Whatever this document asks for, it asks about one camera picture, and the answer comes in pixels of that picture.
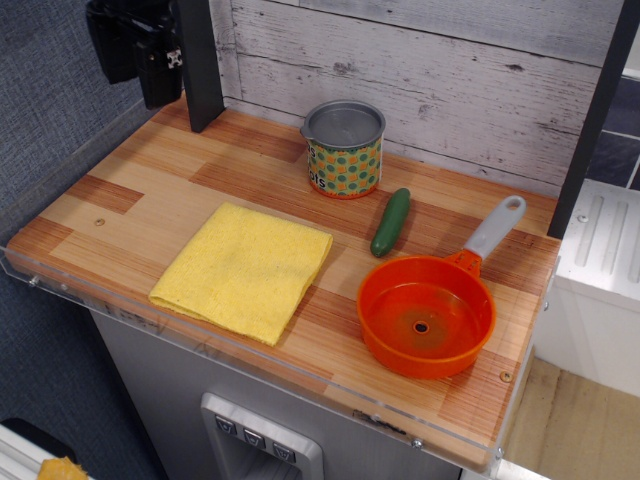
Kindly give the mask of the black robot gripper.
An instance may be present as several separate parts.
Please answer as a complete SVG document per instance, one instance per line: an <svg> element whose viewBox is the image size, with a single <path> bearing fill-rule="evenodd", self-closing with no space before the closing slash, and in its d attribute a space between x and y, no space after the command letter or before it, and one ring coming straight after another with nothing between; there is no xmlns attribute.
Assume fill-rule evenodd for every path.
<svg viewBox="0 0 640 480"><path fill-rule="evenodd" d="M85 6L107 80L116 84L138 76L147 109L161 108L181 96L183 61L175 6L175 1L88 1Z"/></svg>

